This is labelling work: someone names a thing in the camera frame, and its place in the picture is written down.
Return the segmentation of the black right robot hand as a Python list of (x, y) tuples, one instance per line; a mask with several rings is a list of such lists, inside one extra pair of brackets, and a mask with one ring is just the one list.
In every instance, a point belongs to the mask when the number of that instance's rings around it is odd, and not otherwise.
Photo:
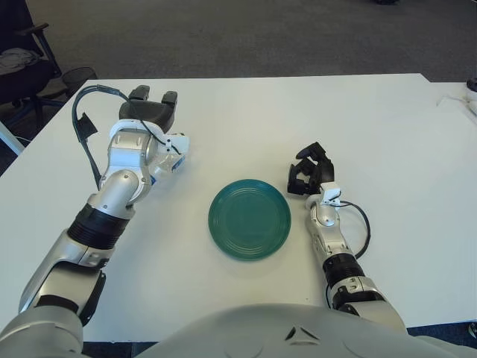
[(299, 151), (295, 157), (299, 160), (291, 164), (288, 171), (288, 193), (295, 195), (314, 195), (320, 193), (322, 183), (335, 180), (332, 161), (318, 142), (308, 145)]

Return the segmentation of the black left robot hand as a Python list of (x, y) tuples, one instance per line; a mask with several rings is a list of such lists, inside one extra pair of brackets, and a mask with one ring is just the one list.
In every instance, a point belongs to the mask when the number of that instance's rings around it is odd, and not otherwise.
[(160, 102), (149, 101), (150, 87), (139, 85), (128, 96), (129, 102), (124, 102), (119, 109), (120, 119), (142, 119), (159, 126), (163, 133), (168, 133), (174, 123), (175, 107), (178, 94), (166, 91)]

